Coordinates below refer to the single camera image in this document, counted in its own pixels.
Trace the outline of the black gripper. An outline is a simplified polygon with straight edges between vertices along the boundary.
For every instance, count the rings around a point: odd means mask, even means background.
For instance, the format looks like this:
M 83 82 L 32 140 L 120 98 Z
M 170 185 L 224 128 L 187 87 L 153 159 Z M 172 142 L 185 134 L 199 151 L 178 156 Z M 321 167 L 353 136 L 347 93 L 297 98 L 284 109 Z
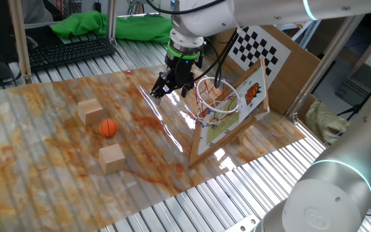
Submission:
M 192 65 L 202 67 L 202 56 L 197 59 L 180 59 L 179 57 L 165 57 L 169 71 L 159 73 L 157 81 L 150 91 L 156 105 L 160 105 L 162 97 L 172 92 L 173 89 L 182 88 L 181 96 L 186 98 L 195 87 L 193 82 L 195 74 L 191 71 Z

